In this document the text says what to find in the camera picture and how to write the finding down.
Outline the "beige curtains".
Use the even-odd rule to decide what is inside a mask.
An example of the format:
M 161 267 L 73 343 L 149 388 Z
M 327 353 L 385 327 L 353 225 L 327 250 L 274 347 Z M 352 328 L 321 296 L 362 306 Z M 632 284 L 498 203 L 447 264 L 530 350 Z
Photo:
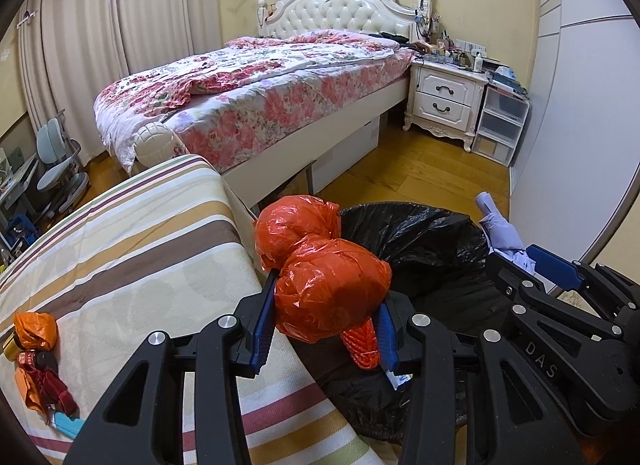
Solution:
M 221 45 L 218 0 L 24 0 L 14 29 L 32 128 L 61 114 L 83 164 L 104 151 L 93 102 L 106 86 Z

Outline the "orange foam net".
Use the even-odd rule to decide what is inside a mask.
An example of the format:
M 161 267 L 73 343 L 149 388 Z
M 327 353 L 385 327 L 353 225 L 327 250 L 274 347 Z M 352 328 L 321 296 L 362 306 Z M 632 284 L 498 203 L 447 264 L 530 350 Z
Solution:
M 371 318 L 368 318 L 360 326 L 346 329 L 340 334 L 340 338 L 352 361 L 361 370 L 374 370 L 380 364 L 378 338 L 376 338 Z

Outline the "white box under bed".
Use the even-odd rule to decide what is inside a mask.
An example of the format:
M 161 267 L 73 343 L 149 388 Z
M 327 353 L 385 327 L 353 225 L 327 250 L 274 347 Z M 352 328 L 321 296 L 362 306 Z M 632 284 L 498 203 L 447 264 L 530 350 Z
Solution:
M 311 166 L 314 193 L 319 193 L 364 156 L 375 150 L 378 147 L 379 134 L 380 118 L 375 117 L 322 154 Z

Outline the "yellow black box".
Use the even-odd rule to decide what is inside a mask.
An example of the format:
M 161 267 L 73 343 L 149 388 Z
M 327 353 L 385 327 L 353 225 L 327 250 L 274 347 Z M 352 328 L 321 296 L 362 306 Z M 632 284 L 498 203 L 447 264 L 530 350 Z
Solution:
M 2 346 L 2 355 L 4 355 L 6 359 L 8 359 L 10 362 L 15 362 L 23 351 L 24 348 L 22 347 L 20 341 L 16 338 L 14 333 L 6 337 L 6 340 L 4 341 Z

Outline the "orange paper wrap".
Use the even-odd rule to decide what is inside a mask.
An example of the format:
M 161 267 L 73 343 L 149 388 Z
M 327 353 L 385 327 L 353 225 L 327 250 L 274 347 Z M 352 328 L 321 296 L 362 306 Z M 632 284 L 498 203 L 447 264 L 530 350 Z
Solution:
M 27 350 L 51 351 L 58 342 L 58 324 L 50 313 L 16 312 L 14 331 Z

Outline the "white nightstand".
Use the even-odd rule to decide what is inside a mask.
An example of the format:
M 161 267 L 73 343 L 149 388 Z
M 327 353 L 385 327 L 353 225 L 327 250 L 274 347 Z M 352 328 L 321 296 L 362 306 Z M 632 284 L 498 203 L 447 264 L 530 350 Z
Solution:
M 470 153 L 487 85 L 484 74 L 415 56 L 402 130 L 419 127 L 438 139 L 461 142 Z

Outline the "lilac paper wrapper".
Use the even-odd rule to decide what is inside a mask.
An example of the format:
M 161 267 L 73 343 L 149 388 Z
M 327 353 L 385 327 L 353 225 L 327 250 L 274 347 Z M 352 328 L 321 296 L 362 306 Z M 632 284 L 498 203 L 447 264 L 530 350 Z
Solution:
M 485 233 L 489 251 L 497 253 L 525 272 L 534 275 L 535 261 L 527 255 L 518 231 L 501 214 L 492 196 L 488 192 L 480 192 L 475 197 L 475 204 L 482 214 L 480 227 Z

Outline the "white desk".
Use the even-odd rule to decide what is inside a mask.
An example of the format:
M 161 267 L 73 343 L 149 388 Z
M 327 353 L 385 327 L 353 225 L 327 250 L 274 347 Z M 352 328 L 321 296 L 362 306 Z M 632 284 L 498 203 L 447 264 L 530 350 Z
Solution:
M 1 228 L 4 229 L 10 220 L 9 209 L 14 205 L 24 208 L 27 214 L 35 216 L 36 211 L 32 202 L 28 199 L 26 192 L 32 178 L 38 168 L 40 159 L 37 154 L 21 165 L 17 170 L 13 170 L 6 152 L 1 150 Z

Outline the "pink floral quilt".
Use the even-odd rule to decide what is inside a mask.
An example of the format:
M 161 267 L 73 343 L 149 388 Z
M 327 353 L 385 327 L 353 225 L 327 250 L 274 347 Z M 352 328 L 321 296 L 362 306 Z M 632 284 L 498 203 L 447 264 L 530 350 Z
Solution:
M 96 97 L 94 119 L 126 171 L 139 160 L 136 134 L 163 124 L 225 172 L 393 84 L 413 58 L 395 40 L 351 30 L 240 37 L 113 82 Z

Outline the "clear plastic drawer unit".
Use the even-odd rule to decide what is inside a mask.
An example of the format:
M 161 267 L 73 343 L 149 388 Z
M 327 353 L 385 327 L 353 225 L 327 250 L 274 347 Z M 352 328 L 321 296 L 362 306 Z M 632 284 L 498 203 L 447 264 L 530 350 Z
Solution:
M 478 113 L 472 152 L 510 167 L 530 110 L 526 96 L 488 84 Z

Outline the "grey desk chair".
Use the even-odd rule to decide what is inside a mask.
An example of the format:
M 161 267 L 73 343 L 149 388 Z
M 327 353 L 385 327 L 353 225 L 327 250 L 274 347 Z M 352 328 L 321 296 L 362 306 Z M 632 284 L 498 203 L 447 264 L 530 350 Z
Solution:
M 90 188 L 87 173 L 81 170 L 81 145 L 65 128 L 65 110 L 49 119 L 36 133 L 37 155 L 46 171 L 37 183 L 40 193 L 53 197 L 38 216 L 53 219 L 70 214 Z

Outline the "orange plastic bag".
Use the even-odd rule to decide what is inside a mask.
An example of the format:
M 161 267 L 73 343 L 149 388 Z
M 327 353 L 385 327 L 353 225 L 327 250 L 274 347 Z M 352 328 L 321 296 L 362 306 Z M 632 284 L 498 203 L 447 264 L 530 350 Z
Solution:
M 312 195 L 284 196 L 254 223 L 255 251 L 274 288 L 277 328 L 314 344 L 356 329 L 390 290 L 385 261 L 341 237 L 340 206 Z

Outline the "striped beige bed cover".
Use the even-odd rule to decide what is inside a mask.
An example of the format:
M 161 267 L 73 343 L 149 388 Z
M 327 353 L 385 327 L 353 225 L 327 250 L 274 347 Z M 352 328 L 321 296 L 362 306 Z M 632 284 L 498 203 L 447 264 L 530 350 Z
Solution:
M 196 333 L 262 287 L 253 219 L 204 158 L 137 174 L 55 225 L 1 277 L 1 330 L 18 312 L 58 326 L 58 373 L 86 419 L 149 333 Z M 256 464 L 375 464 L 282 334 L 238 384 Z

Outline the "light blue packet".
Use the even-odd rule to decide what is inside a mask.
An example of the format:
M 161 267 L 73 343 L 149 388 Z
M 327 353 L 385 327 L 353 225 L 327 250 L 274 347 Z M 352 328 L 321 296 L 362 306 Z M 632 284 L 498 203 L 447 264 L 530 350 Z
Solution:
M 75 440 L 84 425 L 83 419 L 69 417 L 60 411 L 53 411 L 50 415 L 51 425 L 58 432 L 70 440 Z

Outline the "black lined trash bin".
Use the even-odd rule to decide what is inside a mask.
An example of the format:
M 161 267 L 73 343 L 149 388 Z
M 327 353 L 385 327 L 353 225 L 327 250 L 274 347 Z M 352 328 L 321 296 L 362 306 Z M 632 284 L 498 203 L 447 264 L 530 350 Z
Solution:
M 385 202 L 341 212 L 342 237 L 392 268 L 394 292 L 450 331 L 480 335 L 498 329 L 509 300 L 485 272 L 485 234 L 466 214 L 426 205 Z M 402 440 L 411 388 L 394 388 L 384 371 L 357 367 L 338 337 L 293 341 L 296 355 L 358 435 Z

